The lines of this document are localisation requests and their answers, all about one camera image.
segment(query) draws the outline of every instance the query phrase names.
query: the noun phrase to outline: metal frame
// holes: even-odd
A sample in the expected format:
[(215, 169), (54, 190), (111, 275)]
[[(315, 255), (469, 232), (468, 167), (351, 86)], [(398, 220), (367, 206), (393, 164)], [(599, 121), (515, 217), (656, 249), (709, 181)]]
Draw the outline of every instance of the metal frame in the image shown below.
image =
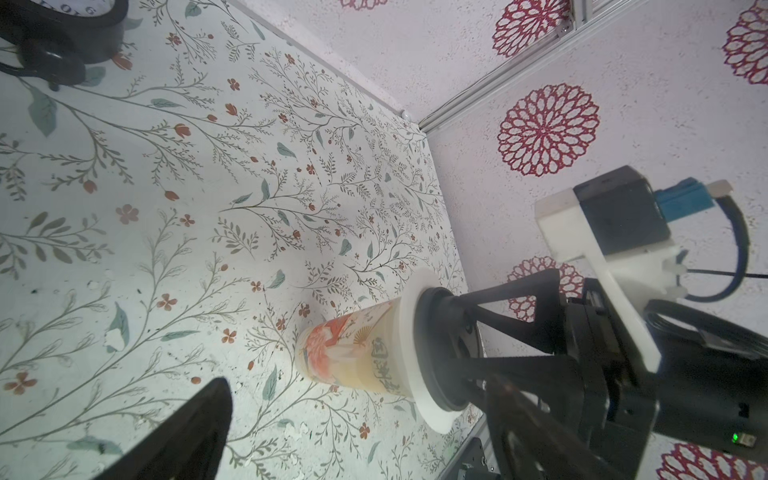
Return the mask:
[(476, 108), (502, 89), (548, 65), (566, 51), (608, 26), (616, 18), (647, 2), (647, 0), (612, 0), (593, 11), (591, 0), (572, 1), (578, 5), (578, 14), (572, 13), (573, 22), (561, 24), (560, 27), (499, 65), (462, 93), (445, 102), (421, 120), (419, 128), (426, 134), (437, 131), (438, 128), (446, 126), (471, 108)]

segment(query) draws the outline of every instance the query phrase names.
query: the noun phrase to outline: leaf pattern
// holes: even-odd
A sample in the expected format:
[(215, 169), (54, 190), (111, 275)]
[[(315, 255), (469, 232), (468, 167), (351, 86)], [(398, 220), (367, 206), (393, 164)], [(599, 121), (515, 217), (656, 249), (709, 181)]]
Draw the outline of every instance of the leaf pattern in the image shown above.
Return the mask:
[(293, 364), (416, 269), (466, 291), (425, 135), (229, 2), (130, 2), (124, 27), (84, 84), (0, 77), (8, 476), (93, 476), (223, 376), (224, 478), (433, 477), (476, 411), (437, 435)]

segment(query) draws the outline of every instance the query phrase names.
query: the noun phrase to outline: black cable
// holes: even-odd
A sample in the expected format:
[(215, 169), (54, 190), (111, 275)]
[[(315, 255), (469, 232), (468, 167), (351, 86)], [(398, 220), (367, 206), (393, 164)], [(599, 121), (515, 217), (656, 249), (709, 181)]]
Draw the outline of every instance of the black cable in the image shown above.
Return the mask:
[(718, 316), (710, 315), (709, 313), (696, 310), (695, 308), (680, 303), (671, 302), (669, 300), (650, 300), (645, 306), (644, 317), (649, 325), (658, 329), (658, 318), (654, 318), (654, 314), (668, 316), (671, 319), (675, 319), (679, 322), (693, 326), (699, 330), (709, 332), (712, 335), (718, 336), (723, 340), (727, 340), (739, 346), (742, 349), (755, 352), (756, 354), (768, 358), (768, 338), (755, 333), (750, 329), (746, 329), (735, 323), (731, 323), (725, 319), (721, 319)]
[(725, 216), (728, 217), (728, 220), (730, 220), (730, 224), (733, 227), (733, 236), (736, 240), (736, 247), (738, 250), (736, 272), (733, 274), (733, 279), (728, 286), (720, 293), (710, 296), (686, 295), (685, 299), (692, 302), (718, 302), (735, 292), (746, 276), (746, 265), (750, 258), (750, 235), (746, 228), (744, 215), (730, 196), (716, 198), (715, 201), (720, 205), (720, 208), (723, 210)]
[[(723, 272), (722, 270), (705, 270), (701, 268), (689, 268), (687, 273), (707, 273), (709, 275), (727, 275), (736, 276), (734, 272)], [(765, 273), (745, 273), (746, 278), (768, 278)]]

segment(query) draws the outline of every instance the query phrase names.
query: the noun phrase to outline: white wall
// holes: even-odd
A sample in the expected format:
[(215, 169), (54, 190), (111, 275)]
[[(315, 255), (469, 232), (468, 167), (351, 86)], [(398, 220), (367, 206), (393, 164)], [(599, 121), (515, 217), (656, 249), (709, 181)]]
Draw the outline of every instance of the white wall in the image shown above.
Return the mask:
[[(727, 32), (753, 3), (642, 3), (429, 135), (470, 290), (504, 282), (521, 261), (548, 254), (533, 217), (537, 199), (625, 164), (656, 188), (689, 176), (705, 183), (728, 179), (750, 226), (750, 270), (768, 271), (768, 84), (751, 84), (734, 75), (724, 64), (723, 51)], [(764, 0), (760, 6), (768, 8)], [(763, 25), (768, 25), (767, 12)], [(529, 92), (560, 83), (592, 95), (599, 107), (596, 138), (572, 167), (556, 174), (524, 176), (510, 170), (502, 162), (497, 138), (507, 110)], [(688, 266), (733, 271), (736, 247), (718, 209), (679, 220), (671, 228), (678, 243), (690, 249)], [(589, 274), (585, 265), (577, 268)], [(719, 291), (727, 281), (692, 274), (683, 278), (700, 295)], [(704, 308), (768, 335), (767, 286), (765, 280), (745, 280), (737, 294)], [(497, 307), (509, 313), (506, 306)], [(498, 337), (485, 338), (491, 353), (515, 348), (499, 343)], [(649, 447), (655, 453), (649, 454), (639, 478), (655, 478), (653, 468), (665, 448)]]
[(344, 6), (351, 0), (238, 1), (414, 121), (507, 60), (494, 49), (496, 22), (521, 3), (369, 0), (373, 8), (355, 9)]

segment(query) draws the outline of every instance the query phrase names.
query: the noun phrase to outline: blue connector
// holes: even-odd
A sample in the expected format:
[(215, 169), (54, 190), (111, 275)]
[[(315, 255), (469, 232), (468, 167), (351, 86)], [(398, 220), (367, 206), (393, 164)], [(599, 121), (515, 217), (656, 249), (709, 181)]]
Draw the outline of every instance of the blue connector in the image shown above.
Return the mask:
[(656, 203), (667, 222), (714, 207), (707, 187), (695, 178), (686, 178), (674, 187), (657, 190)]

